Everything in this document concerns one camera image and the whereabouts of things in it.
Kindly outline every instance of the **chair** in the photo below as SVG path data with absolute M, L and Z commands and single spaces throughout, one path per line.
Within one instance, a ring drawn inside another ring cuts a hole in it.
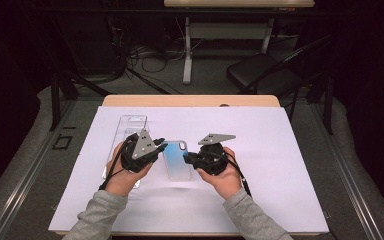
M 289 112 L 289 120 L 292 121 L 299 89 L 323 75 L 323 68 L 320 67 L 317 71 L 312 70 L 311 74 L 303 74 L 300 70 L 304 65 L 320 63 L 311 58 L 320 57 L 317 53 L 326 48 L 331 40 L 330 35 L 320 38 L 280 61 L 269 54 L 258 53 L 229 66 L 227 78 L 240 89 L 239 94 L 275 95 L 280 99 L 294 93 L 293 101 L 284 106 L 292 105 Z

